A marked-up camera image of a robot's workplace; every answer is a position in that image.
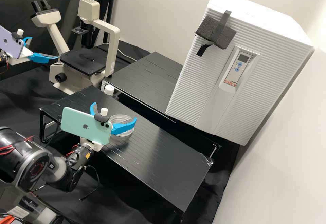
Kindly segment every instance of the black strap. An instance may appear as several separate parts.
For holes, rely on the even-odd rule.
[[[225,27],[225,25],[226,25],[226,23],[227,23],[229,17],[230,17],[230,15],[231,15],[231,11],[226,10],[226,11],[224,12],[224,14],[223,14],[223,16],[222,16],[220,22],[218,23],[218,25],[217,25],[217,27],[216,27],[216,30],[215,30],[214,33],[213,33],[212,39],[211,39],[209,42],[207,42],[206,44],[202,45],[202,46],[199,48],[199,50],[198,50],[198,52],[197,52],[197,55],[198,55],[199,57],[203,56],[204,52],[206,51],[206,49],[207,49],[208,47],[212,46],[214,43],[217,42],[218,38],[220,37],[220,35],[221,35],[221,33],[222,33],[222,31],[223,31],[223,29],[224,29],[224,27]]]
[[[198,52],[197,52],[197,55],[199,56],[199,57],[201,57],[201,56],[203,56],[203,54],[204,54],[204,52],[206,51],[206,48],[208,48],[208,47],[210,47],[210,46],[212,46],[214,43],[213,42],[211,42],[211,44],[205,44],[205,45],[202,45],[200,48],[199,48],[199,50],[198,50]]]

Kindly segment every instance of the black table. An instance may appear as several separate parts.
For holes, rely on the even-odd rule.
[[[165,114],[181,70],[181,64],[154,52],[104,80],[128,96]]]
[[[89,113],[93,102],[97,102],[99,108],[107,107],[109,115],[126,114],[137,117],[135,131],[131,137],[125,141],[111,138],[102,152],[185,212],[212,165],[211,159],[99,89],[90,86],[42,107],[41,125],[44,125],[44,116],[57,121],[64,107]]]

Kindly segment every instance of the white bottle cap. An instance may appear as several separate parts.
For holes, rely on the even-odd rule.
[[[108,109],[107,108],[101,108],[101,116],[107,116],[108,115]]]
[[[112,96],[113,93],[114,93],[114,86],[110,85],[110,84],[107,84],[104,88],[104,93],[109,95],[109,96]]]
[[[18,29],[18,30],[17,30],[17,34],[18,34],[19,36],[22,36],[22,35],[24,34],[24,30],[23,30],[23,29]]]

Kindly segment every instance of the wire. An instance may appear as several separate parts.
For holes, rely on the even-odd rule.
[[[8,146],[4,146],[4,147],[0,148],[0,151],[3,150],[3,149],[10,148],[10,147],[12,147],[12,146],[13,146],[12,144],[10,144],[10,145],[8,145]]]
[[[134,59],[134,58],[132,58],[132,57],[130,57],[130,56],[128,56],[128,55],[125,55],[120,49],[118,49],[118,51],[123,55],[123,56],[125,56],[125,57],[127,57],[127,58],[130,58],[131,60],[133,60],[133,61],[135,61],[135,62],[137,62],[137,60],[136,59]]]
[[[67,154],[65,155],[65,157],[71,155],[71,154],[74,152],[73,149],[74,149],[75,147],[78,147],[78,145],[75,144],[74,146],[72,146],[72,148],[71,148],[71,152],[67,153]]]
[[[7,155],[7,154],[10,154],[12,151],[14,151],[15,148],[12,148],[11,150],[5,152],[5,153],[0,153],[0,155]]]
[[[0,218],[3,218],[4,216],[12,216],[14,217],[15,219],[19,220],[21,223],[23,224],[27,224],[27,222],[25,222],[23,219],[19,218],[18,216],[15,216],[13,214],[0,214]]]
[[[71,151],[70,153],[67,153],[67,154],[65,155],[65,157],[71,155],[73,152],[74,152],[74,151]]]
[[[134,59],[134,58],[132,58],[132,57],[130,57],[130,56],[128,56],[128,55],[125,55],[123,52],[121,52],[120,49],[118,49],[118,51],[119,51],[123,56],[125,56],[125,57],[127,57],[127,58],[130,58],[130,59],[132,59],[133,61],[137,62],[136,59]]]
[[[31,139],[33,138],[33,141],[34,141],[34,139],[35,138],[37,138],[39,141],[40,141],[40,145],[42,145],[42,141],[41,141],[41,139],[38,137],[38,136],[29,136],[29,137],[27,137],[26,139],[25,139],[25,142],[26,141],[30,141]]]
[[[0,72],[0,75],[6,73],[8,70],[9,70],[9,64],[7,62],[7,69],[4,72]]]
[[[52,136],[52,137],[50,138],[50,140],[45,144],[44,148],[46,148],[46,147],[47,147],[47,146],[52,142],[52,140],[54,139],[54,137],[55,137],[56,134],[58,133],[60,123],[61,123],[61,115],[58,116],[57,128],[55,129],[53,136]]]
[[[91,166],[91,165],[87,165],[87,166],[84,166],[84,169],[86,170],[88,167],[93,168],[94,171],[95,171],[95,174],[96,174],[96,177],[97,177],[97,187],[96,187],[94,190],[92,190],[90,193],[86,194],[84,197],[80,198],[80,199],[79,199],[80,202],[83,201],[84,199],[86,199],[86,198],[87,198],[89,195],[91,195],[93,192],[95,192],[95,191],[98,189],[99,185],[100,185],[99,176],[98,176],[98,174],[97,174],[97,171],[96,171],[95,167],[94,167],[94,166]]]

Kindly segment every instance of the white plastic housing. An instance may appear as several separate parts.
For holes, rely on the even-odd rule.
[[[94,0],[80,0],[77,15],[89,22],[99,19],[99,3]]]
[[[212,45],[202,57],[196,53],[207,40],[195,36],[166,114],[245,145],[314,49],[290,16],[248,0],[210,0],[203,19],[220,20],[225,10],[236,35],[227,49]],[[240,52],[252,56],[242,66]]]

